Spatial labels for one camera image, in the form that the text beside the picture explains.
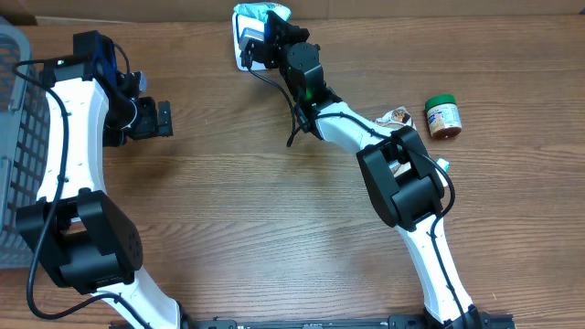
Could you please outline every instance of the basket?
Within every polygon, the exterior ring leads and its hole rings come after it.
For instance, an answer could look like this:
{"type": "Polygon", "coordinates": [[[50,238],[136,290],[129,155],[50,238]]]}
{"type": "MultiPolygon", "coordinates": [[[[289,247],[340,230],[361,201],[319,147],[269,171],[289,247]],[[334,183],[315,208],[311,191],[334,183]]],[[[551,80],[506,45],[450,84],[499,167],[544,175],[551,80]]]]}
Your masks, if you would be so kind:
{"type": "MultiPolygon", "coordinates": [[[[28,267],[32,252],[16,231],[16,210],[37,201],[47,165],[49,112],[45,92],[15,79],[12,66],[31,59],[27,37],[0,25],[0,269],[28,267]]],[[[36,77],[34,68],[19,71],[36,77]]]]}

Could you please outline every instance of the green lid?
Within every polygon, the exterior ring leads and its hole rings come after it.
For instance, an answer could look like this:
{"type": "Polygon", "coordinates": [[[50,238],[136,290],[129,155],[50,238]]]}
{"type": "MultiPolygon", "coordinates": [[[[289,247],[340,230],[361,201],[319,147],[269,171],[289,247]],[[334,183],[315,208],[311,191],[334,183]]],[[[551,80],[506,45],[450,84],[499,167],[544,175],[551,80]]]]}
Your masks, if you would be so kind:
{"type": "Polygon", "coordinates": [[[441,104],[456,104],[455,96],[451,94],[442,94],[439,96],[435,96],[424,103],[424,110],[429,111],[433,107],[441,104]]]}

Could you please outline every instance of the food label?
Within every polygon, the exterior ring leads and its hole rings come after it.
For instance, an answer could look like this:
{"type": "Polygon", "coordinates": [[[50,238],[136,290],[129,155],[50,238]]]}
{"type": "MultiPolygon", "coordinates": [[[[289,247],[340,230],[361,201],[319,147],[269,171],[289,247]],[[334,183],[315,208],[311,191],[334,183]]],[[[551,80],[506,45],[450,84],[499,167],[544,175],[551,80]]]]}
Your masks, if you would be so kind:
{"type": "Polygon", "coordinates": [[[462,128],[461,119],[457,105],[441,104],[433,107],[427,112],[431,134],[443,129],[459,127],[462,128]]]}

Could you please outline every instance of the black bracket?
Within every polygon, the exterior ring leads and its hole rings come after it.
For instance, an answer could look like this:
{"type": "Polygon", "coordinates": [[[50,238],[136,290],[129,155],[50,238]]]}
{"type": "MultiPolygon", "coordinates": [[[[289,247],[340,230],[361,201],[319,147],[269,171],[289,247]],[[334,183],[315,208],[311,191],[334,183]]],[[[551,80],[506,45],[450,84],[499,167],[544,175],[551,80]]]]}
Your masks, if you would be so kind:
{"type": "Polygon", "coordinates": [[[399,225],[413,231],[425,215],[441,213],[441,179],[435,167],[419,154],[429,155],[419,134],[406,126],[356,155],[372,206],[392,228],[399,225]],[[395,177],[389,168],[395,161],[410,163],[410,169],[395,177]]]}
{"type": "MultiPolygon", "coordinates": [[[[27,245],[37,247],[51,203],[45,198],[16,212],[16,229],[27,245]]],[[[81,294],[114,283],[132,283],[143,264],[143,246],[134,223],[102,192],[82,189],[78,196],[58,202],[40,263],[58,287],[81,294]],[[67,234],[79,217],[85,231],[67,234]]]]}
{"type": "Polygon", "coordinates": [[[126,137],[140,140],[173,135],[168,101],[159,103],[157,113],[152,98],[139,98],[145,81],[143,73],[120,72],[113,41],[98,31],[74,35],[73,55],[48,60],[42,71],[42,81],[50,87],[56,82],[77,78],[96,79],[108,97],[104,146],[124,145],[126,137]]]}

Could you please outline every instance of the small jar with label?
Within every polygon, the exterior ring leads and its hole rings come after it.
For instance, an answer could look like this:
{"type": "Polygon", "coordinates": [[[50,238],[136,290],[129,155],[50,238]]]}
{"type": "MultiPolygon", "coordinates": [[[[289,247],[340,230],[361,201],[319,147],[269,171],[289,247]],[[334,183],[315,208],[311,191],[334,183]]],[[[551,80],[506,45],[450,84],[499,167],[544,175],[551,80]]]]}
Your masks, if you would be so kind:
{"type": "Polygon", "coordinates": [[[424,108],[433,139],[450,138],[461,132],[461,118],[453,95],[433,97],[424,104],[424,108]]]}

